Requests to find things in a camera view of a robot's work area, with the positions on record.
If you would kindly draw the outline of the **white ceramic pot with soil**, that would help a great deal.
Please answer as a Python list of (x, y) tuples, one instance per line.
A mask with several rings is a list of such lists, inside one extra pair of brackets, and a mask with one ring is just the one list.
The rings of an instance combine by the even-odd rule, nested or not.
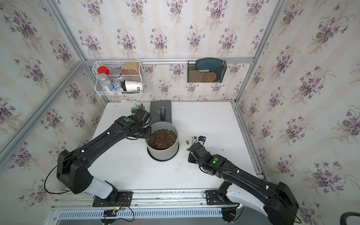
[(168, 122), (151, 125), (151, 136), (145, 141), (152, 156), (160, 160), (170, 158), (180, 146), (178, 130)]

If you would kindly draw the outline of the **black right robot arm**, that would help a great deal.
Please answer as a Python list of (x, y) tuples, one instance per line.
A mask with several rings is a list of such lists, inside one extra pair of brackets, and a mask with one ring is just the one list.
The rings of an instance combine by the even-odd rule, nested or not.
[(198, 164), (206, 174), (223, 179), (217, 196), (223, 204), (242, 204), (263, 215), (273, 225), (300, 223), (299, 204), (290, 188), (262, 180), (218, 154), (210, 154), (197, 142), (189, 148), (189, 163)]

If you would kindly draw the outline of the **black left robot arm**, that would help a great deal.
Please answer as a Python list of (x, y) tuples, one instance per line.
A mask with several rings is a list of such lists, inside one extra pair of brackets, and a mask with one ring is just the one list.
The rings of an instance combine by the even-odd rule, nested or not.
[(106, 199), (117, 193), (112, 184), (91, 175), (88, 168), (103, 153), (123, 139), (146, 139), (151, 135), (148, 125), (151, 115), (138, 109), (130, 116), (122, 116), (99, 136), (73, 150), (58, 155), (56, 178), (73, 194), (87, 193)]

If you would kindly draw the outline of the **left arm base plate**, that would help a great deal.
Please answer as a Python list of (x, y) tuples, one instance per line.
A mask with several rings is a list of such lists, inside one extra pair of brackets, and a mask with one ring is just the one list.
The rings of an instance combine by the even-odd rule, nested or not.
[(113, 202), (107, 199), (101, 199), (97, 196), (94, 197), (92, 206), (94, 208), (98, 207), (125, 207), (130, 206), (132, 202), (134, 192), (132, 191), (119, 191), (117, 197)]

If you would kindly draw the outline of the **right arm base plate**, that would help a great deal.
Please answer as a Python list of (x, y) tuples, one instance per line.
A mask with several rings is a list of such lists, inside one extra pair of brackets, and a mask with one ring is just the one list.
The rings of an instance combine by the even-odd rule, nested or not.
[(223, 193), (219, 190), (205, 190), (203, 197), (207, 205), (223, 205), (226, 203)]

